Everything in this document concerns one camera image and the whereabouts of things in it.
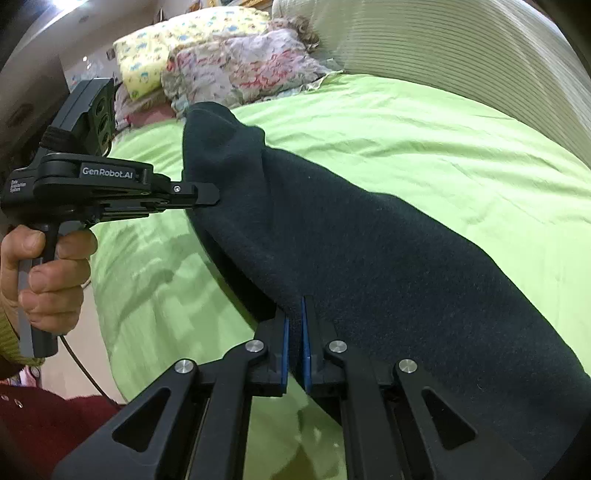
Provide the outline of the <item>person's left hand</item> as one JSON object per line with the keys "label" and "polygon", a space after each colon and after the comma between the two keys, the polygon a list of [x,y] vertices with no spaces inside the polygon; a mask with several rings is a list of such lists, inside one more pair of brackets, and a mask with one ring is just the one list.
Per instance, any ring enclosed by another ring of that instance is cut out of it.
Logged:
{"label": "person's left hand", "polygon": [[56,245],[57,258],[33,267],[27,286],[18,287],[19,264],[38,257],[45,235],[20,225],[1,244],[1,307],[14,331],[19,330],[18,313],[24,312],[35,328],[56,335],[70,332],[78,323],[83,285],[90,279],[90,257],[98,242],[90,230],[71,232]]}

